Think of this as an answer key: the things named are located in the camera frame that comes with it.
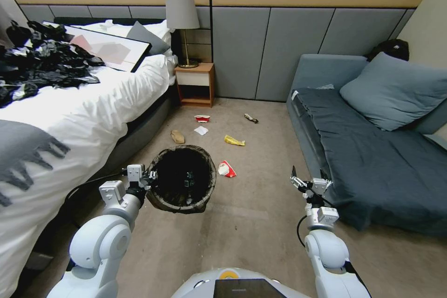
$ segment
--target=black bag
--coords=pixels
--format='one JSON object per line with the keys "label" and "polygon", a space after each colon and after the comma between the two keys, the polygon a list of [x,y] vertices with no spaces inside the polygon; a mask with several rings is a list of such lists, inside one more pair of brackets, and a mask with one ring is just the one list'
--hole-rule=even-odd
{"label": "black bag", "polygon": [[368,61],[372,61],[373,58],[380,52],[384,52],[388,56],[399,58],[404,61],[407,61],[410,58],[408,42],[398,39],[383,41],[374,47],[369,54],[364,56],[368,59]]}
{"label": "black bag", "polygon": [[11,20],[11,26],[6,29],[6,34],[15,47],[22,47],[31,37],[31,30],[20,27],[16,21]]}

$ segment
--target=blue cushion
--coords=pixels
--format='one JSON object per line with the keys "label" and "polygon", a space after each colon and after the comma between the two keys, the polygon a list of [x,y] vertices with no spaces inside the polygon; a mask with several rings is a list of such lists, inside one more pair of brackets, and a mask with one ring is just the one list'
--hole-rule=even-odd
{"label": "blue cushion", "polygon": [[131,40],[150,43],[152,47],[149,50],[149,56],[164,54],[170,48],[167,43],[163,42],[158,36],[147,30],[138,21],[135,22],[126,37]]}
{"label": "blue cushion", "polygon": [[447,98],[447,69],[380,53],[340,94],[377,127],[394,130],[423,117]]}

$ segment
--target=beige carpet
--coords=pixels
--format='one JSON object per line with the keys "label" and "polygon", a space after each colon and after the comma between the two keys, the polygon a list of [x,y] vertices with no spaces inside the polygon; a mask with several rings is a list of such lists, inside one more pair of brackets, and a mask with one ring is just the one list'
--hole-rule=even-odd
{"label": "beige carpet", "polygon": [[[249,113],[259,119],[244,119]],[[209,133],[193,130],[195,114],[209,114]],[[148,165],[174,143],[177,129],[187,144],[205,148],[218,165],[227,160],[237,177],[217,176],[206,211],[182,215],[162,212],[146,202],[140,211],[130,248],[118,274],[120,298],[170,297],[192,274],[234,266],[261,272],[308,296],[316,297],[313,269],[296,236],[305,202],[289,183],[294,164],[299,177],[309,173],[283,103],[217,99],[213,108],[182,107],[165,121],[132,163]],[[245,147],[224,142],[228,134],[246,140]],[[100,213],[101,205],[88,217]],[[54,247],[50,267],[17,297],[43,298],[67,264],[68,238]],[[338,223],[351,260],[373,297],[445,297],[446,240],[373,226],[366,232]]]}

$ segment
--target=framed picture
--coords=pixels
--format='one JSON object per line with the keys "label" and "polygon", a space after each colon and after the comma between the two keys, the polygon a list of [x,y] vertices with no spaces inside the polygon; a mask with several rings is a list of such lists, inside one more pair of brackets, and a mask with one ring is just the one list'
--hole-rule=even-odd
{"label": "framed picture", "polygon": [[[44,25],[57,27],[52,22],[43,22]],[[93,32],[90,30],[65,26],[67,34],[73,38],[70,43],[76,44],[90,54],[100,57],[111,68],[135,72],[143,58],[148,55],[151,44],[124,37]]]}

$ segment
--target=gray blanket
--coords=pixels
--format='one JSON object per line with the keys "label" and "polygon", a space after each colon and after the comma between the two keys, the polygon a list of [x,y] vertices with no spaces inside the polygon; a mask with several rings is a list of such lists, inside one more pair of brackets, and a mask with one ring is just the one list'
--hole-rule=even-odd
{"label": "gray blanket", "polygon": [[447,236],[447,151],[410,130],[382,131],[337,90],[297,89],[332,180],[326,193],[358,230],[370,223]]}
{"label": "gray blanket", "polygon": [[[0,181],[23,191],[33,185],[25,162],[33,162],[45,169],[53,169],[40,155],[47,151],[57,158],[64,158],[69,147],[34,126],[21,122],[0,120]],[[11,199],[0,190],[0,205],[11,205]]]}

